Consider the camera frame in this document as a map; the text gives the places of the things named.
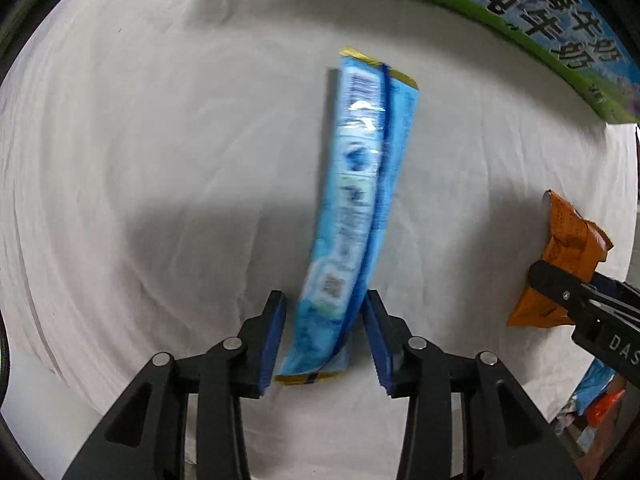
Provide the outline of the orange snack packet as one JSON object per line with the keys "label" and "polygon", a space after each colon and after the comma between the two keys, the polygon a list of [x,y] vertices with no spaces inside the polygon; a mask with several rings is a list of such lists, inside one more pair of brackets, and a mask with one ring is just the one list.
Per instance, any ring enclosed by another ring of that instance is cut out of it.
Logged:
{"label": "orange snack packet", "polygon": [[[548,190],[544,199],[549,203],[549,241],[541,260],[557,266],[588,283],[597,266],[605,262],[614,247],[612,240],[596,222],[585,219],[568,200]],[[567,308],[526,285],[512,310],[506,326],[553,328],[571,326]]]}

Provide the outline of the blue long snack packet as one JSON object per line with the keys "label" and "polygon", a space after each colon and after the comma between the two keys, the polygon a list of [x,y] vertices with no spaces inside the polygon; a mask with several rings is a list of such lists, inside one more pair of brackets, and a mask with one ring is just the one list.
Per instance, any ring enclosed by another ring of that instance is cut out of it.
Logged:
{"label": "blue long snack packet", "polygon": [[312,384],[344,373],[409,143],[419,87],[352,48],[341,52],[326,183],[294,339],[276,379]]}

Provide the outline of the blue bag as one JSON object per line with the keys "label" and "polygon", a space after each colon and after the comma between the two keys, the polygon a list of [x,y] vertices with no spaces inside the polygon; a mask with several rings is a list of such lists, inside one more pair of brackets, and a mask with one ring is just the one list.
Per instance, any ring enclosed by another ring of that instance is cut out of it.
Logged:
{"label": "blue bag", "polygon": [[625,390],[625,381],[618,382],[616,378],[615,370],[594,359],[570,398],[552,420],[554,433],[559,436],[579,417],[586,419],[586,408],[601,394]]}

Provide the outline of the orange red bag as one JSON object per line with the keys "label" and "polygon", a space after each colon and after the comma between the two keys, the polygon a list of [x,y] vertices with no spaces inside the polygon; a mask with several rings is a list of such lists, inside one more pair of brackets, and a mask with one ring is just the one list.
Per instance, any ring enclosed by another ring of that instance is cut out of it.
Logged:
{"label": "orange red bag", "polygon": [[624,396],[625,390],[614,393],[603,393],[592,401],[585,410],[585,418],[588,426],[598,428],[612,408],[615,408],[620,399]]}

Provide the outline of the cardboard box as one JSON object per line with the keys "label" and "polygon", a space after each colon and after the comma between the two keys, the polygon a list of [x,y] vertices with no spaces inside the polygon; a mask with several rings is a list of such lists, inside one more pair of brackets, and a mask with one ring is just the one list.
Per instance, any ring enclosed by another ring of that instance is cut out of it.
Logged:
{"label": "cardboard box", "polygon": [[626,0],[431,0],[519,44],[610,124],[639,119],[639,15]]}

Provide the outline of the grey tablecloth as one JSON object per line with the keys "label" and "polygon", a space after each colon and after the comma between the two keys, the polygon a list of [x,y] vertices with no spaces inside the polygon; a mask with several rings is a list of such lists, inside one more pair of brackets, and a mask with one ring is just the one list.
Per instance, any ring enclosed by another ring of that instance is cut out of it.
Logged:
{"label": "grey tablecloth", "polygon": [[63,0],[1,87],[1,307],[14,348],[105,412],[156,352],[235,333],[307,271],[340,52],[420,96],[372,286],[442,350],[490,350],[552,417],[590,364],[506,320],[547,194],[627,275],[636,129],[423,0]]}

